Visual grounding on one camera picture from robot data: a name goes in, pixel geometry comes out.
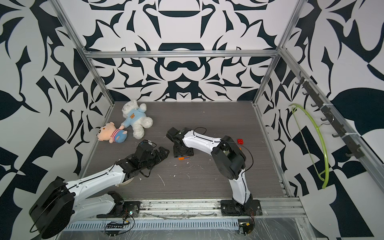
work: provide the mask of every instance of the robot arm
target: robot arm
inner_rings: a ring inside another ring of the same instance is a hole
[[[167,137],[175,143],[174,157],[193,155],[191,148],[198,149],[211,155],[216,163],[219,172],[228,178],[232,188],[233,199],[242,205],[242,209],[248,209],[252,195],[245,180],[245,155],[239,149],[232,138],[208,137],[194,132],[189,128],[178,131],[171,128]]]
[[[169,150],[154,150],[149,141],[143,141],[134,154],[101,172],[66,183],[60,179],[51,182],[29,211],[34,226],[47,239],[77,220],[99,214],[120,215],[124,200],[116,192],[87,198],[107,187],[130,182],[141,170],[151,170],[168,154]]]

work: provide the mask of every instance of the plush toy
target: plush toy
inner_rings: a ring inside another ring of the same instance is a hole
[[[123,126],[120,126],[116,129],[115,124],[113,122],[109,122],[100,128],[97,138],[99,141],[109,141],[109,143],[124,142],[127,138],[127,131],[123,131],[123,128]]]
[[[122,108],[122,116],[126,118],[124,122],[121,123],[120,129],[132,126],[133,136],[136,139],[144,137],[144,128],[152,127],[153,120],[144,113],[147,110],[147,105],[145,103],[137,104],[136,100],[132,100],[124,104]]]

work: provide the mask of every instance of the black and white backdrop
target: black and white backdrop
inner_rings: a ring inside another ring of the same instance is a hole
[[[84,46],[92,51],[276,48],[296,2],[61,1]]]
[[[384,159],[384,2],[380,0],[309,0],[287,44],[306,73],[349,124]],[[384,194],[348,148],[321,126],[328,157],[329,183],[317,177],[289,104],[298,103],[320,124],[323,114],[296,85],[280,60],[258,102],[274,152],[292,192],[299,196],[319,239],[383,239]],[[297,117],[319,172],[324,157],[316,130],[298,110]]]
[[[0,26],[0,238],[32,239],[30,207],[78,178],[109,103],[48,2],[2,0]]]
[[[94,59],[116,101],[253,100],[270,62],[270,57]]]
[[[64,0],[90,51],[276,49],[297,0]],[[117,101],[252,100],[270,58],[96,59]]]

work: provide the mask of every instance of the gray wooden floor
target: gray wooden floor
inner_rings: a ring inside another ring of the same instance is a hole
[[[121,108],[125,102],[116,102],[109,121],[116,126],[124,121]],[[265,145],[255,111],[250,102],[207,102],[207,103],[146,103],[147,116],[154,121],[145,129],[143,139],[151,140],[157,146],[170,150],[170,154],[156,165],[149,178],[141,174],[125,186],[110,187],[98,193],[117,191],[125,199],[170,199],[170,198],[231,198],[232,190],[228,180],[219,173],[211,156],[199,150],[189,160],[173,158],[173,143],[165,137],[171,128],[205,127],[205,135],[212,137],[230,136],[234,141],[241,138],[254,157],[253,167],[245,173],[248,188],[254,197],[282,197],[278,176]],[[113,165],[118,159],[135,152],[140,140],[132,136],[132,127],[123,143],[99,142],[89,164],[86,176]],[[243,149],[251,166],[252,159]]]

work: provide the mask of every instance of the white teddy bear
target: white teddy bear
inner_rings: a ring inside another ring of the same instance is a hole
[[[124,128],[132,126],[133,136],[136,139],[144,137],[144,128],[152,127],[153,120],[147,117],[145,114],[146,110],[147,105],[142,103],[139,107],[136,100],[127,102],[122,108],[122,116],[126,118],[126,120],[122,122],[121,125],[124,126]]]

